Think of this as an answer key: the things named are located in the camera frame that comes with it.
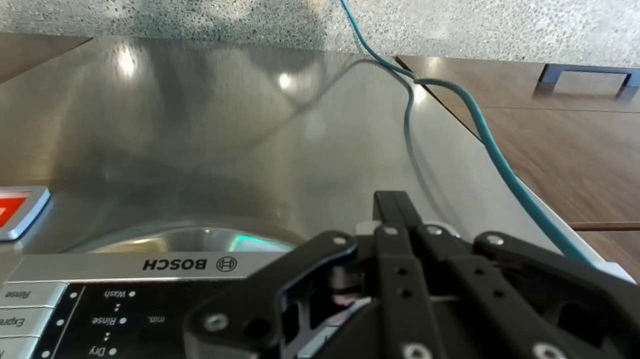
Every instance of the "teal cable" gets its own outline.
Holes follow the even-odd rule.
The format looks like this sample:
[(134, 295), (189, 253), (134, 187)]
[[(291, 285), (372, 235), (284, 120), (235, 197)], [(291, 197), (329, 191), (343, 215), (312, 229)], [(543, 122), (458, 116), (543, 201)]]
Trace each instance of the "teal cable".
[[(477, 102), (473, 100), (473, 96), (469, 92), (466, 92), (462, 86), (448, 82), (448, 80), (440, 80), (440, 78), (421, 78), (416, 80), (416, 76), (399, 66), (394, 66), (390, 62), (385, 62), (364, 38), (357, 20), (352, 12), (352, 8), (347, 6), (345, 0), (339, 0), (345, 18), (352, 26), (352, 30), (356, 32), (356, 38), (359, 40), (362, 48), (385, 70), (391, 70), (396, 74), (408, 76), (414, 84), (424, 84), (424, 86), (440, 86), (446, 88), (449, 92), (454, 92), (464, 106), (467, 108), (467, 112), (473, 118), (473, 124), (477, 128), (480, 134), (480, 142), (484, 144), (489, 160), (494, 162), (499, 178), (503, 180), (503, 184), (508, 185), (508, 189), (514, 193), (514, 197), (519, 201), (519, 205), (526, 209), (526, 213), (536, 221), (536, 225), (559, 247), (559, 251), (576, 261), (582, 261), (586, 265), (593, 265), (574, 243), (572, 239), (563, 233), (563, 229), (540, 207), (538, 199), (531, 197), (531, 193), (524, 187), (524, 184), (518, 180), (515, 172), (512, 170), (512, 166), (508, 164), (508, 160), (503, 158), (497, 142), (494, 140), (492, 130), (486, 124), (486, 118), (477, 106)], [(403, 110), (403, 124), (410, 126), (410, 118), (412, 118), (412, 106), (414, 106), (414, 94), (410, 92), (406, 110)]]

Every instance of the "bosch logo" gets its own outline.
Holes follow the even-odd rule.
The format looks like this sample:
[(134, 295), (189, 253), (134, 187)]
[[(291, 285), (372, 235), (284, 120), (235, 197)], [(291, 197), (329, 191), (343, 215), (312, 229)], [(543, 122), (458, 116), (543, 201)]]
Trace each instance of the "bosch logo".
[(215, 261), (218, 271), (227, 273), (238, 267), (238, 259), (231, 255), (224, 255)]
[(142, 271), (203, 271), (205, 259), (146, 259)]

